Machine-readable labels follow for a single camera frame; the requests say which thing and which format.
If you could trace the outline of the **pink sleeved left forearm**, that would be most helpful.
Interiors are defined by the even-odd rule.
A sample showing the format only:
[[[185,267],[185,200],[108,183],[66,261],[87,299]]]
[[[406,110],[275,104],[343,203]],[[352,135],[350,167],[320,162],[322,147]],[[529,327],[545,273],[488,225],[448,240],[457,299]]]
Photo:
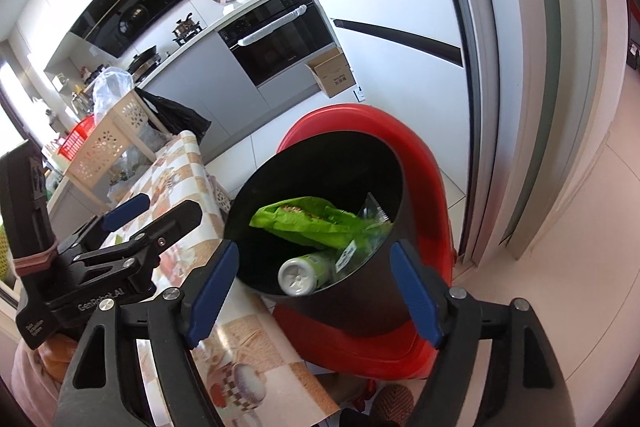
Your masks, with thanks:
[[[61,385],[46,371],[37,351],[21,340],[16,348],[10,384],[26,416],[39,427],[51,427],[58,409]]]

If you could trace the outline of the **person's left hand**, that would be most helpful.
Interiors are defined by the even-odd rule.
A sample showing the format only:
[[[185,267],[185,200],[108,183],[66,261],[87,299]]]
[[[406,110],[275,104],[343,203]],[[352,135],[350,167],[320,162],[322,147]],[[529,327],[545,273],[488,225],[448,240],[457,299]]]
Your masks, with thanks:
[[[72,338],[55,334],[38,348],[44,369],[57,383],[62,384],[64,381],[77,346],[78,343]]]

